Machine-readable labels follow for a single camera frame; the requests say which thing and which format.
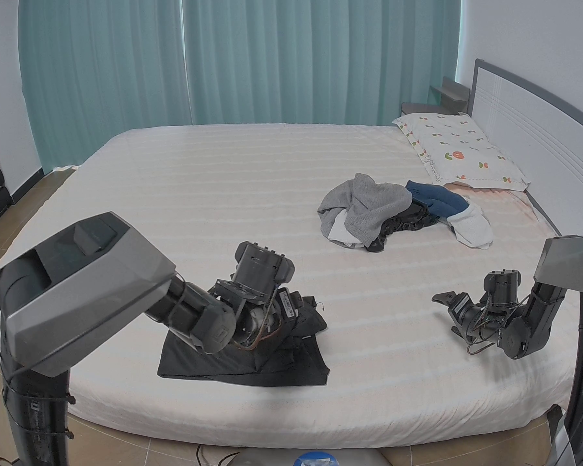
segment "white garment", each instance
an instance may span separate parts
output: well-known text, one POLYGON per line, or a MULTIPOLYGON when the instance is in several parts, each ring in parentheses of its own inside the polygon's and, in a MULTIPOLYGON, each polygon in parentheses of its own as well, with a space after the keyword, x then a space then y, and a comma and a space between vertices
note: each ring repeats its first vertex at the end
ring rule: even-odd
POLYGON ((329 240, 336 240, 343 243, 346 247, 355 249, 356 247, 362 247, 363 243, 354 235, 346 229, 346 218, 348 216, 348 210, 342 209, 337 217, 334 218, 333 227, 328 234, 329 240))
POLYGON ((482 208, 468 199, 467 201, 469 206, 461 213, 448 217, 447 224, 456 233, 458 242, 486 250, 494 240, 492 228, 482 208))

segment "curtain fold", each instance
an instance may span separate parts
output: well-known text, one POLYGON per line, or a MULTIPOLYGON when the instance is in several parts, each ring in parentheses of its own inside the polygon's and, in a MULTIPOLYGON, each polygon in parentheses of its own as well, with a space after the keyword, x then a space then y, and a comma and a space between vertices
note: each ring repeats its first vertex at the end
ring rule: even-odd
POLYGON ((22 88, 45 171, 118 133, 191 124, 180 0, 20 0, 22 88))
POLYGON ((460 0, 183 0, 195 124, 388 124, 454 77, 460 0))

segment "mattress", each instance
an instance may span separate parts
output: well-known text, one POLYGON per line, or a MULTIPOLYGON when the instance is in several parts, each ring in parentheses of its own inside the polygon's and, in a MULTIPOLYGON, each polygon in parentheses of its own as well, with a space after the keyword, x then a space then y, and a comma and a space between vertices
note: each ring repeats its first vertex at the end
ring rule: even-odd
POLYGON ((253 388, 156 376, 163 325, 138 317, 76 365, 74 415, 155 438, 253 447, 344 448, 420 444, 524 426, 567 407, 577 345, 569 293, 545 348, 520 361, 492 347, 470 356, 435 293, 481 297, 490 271, 532 274, 548 224, 522 194, 461 194, 486 213, 495 241, 470 249, 443 224, 390 236, 385 250, 326 240, 316 210, 357 172, 377 182, 429 183, 391 127, 236 125, 150 128, 114 137, 23 228, 7 261, 70 223, 114 211, 209 288, 228 278, 244 240, 294 261, 291 289, 313 295, 328 329, 325 386, 253 388))

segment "pillowcase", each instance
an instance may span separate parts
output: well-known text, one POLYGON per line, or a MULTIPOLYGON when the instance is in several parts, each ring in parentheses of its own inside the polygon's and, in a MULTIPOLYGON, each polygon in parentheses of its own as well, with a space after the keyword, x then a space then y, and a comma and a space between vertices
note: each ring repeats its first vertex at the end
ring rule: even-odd
POLYGON ((438 184, 524 191, 529 181, 467 114, 407 114, 393 121, 438 184))

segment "tile floor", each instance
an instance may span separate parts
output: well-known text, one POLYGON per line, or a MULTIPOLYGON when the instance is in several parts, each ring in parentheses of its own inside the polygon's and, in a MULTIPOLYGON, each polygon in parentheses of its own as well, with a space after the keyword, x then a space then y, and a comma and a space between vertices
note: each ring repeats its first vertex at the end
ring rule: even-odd
MULTIPOLYGON (((0 257, 23 225, 52 193, 69 177, 71 170, 54 172, 35 185, 0 218, 0 257)), ((194 444, 141 437, 88 423, 70 416, 71 466, 194 466, 194 444)), ((238 449, 205 446, 203 466, 216 466, 227 454, 238 449)), ((524 428, 463 437, 433 444, 382 449, 394 466, 543 466, 550 450, 546 416, 534 419, 524 428)), ((0 399, 0 456, 15 459, 17 454, 7 415, 0 399)))

